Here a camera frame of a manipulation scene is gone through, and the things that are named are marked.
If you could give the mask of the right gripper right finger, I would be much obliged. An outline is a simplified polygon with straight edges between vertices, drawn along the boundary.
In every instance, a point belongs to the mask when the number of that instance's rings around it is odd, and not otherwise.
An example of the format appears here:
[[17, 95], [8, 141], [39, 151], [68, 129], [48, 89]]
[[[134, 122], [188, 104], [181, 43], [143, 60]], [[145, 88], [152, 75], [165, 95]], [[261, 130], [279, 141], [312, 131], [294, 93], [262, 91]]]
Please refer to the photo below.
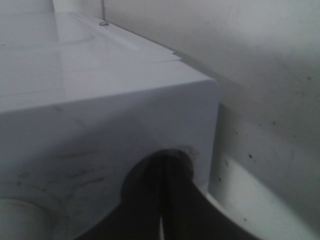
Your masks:
[[161, 208], [166, 240], [255, 240], [213, 206], [192, 181], [189, 156], [177, 150], [163, 150]]

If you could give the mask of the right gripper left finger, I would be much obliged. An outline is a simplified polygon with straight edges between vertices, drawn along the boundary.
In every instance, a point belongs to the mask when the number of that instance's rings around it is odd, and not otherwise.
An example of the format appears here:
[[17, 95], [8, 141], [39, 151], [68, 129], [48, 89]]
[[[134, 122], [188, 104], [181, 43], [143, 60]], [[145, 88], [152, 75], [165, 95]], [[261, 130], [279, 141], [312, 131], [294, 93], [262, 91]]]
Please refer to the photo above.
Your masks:
[[130, 195], [78, 240], [159, 240], [162, 180], [145, 176]]

